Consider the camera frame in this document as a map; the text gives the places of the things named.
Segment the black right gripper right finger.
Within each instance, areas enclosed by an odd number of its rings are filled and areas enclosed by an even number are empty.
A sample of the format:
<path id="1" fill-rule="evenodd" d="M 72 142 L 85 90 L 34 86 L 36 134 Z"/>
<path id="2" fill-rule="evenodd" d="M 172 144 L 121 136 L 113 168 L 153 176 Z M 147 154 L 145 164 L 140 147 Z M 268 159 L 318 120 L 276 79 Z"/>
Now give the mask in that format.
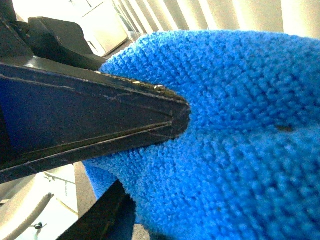
<path id="1" fill-rule="evenodd" d="M 131 240 L 136 203 L 119 180 L 59 240 Z"/>

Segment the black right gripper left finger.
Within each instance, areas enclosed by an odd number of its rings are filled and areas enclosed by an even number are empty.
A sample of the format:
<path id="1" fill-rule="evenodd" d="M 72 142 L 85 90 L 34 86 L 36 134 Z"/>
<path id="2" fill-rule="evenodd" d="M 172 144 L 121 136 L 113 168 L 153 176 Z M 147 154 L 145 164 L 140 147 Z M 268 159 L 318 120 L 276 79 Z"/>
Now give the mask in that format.
<path id="1" fill-rule="evenodd" d="M 71 66 L 0 65 L 0 181 L 162 143 L 188 127 L 175 92 Z"/>

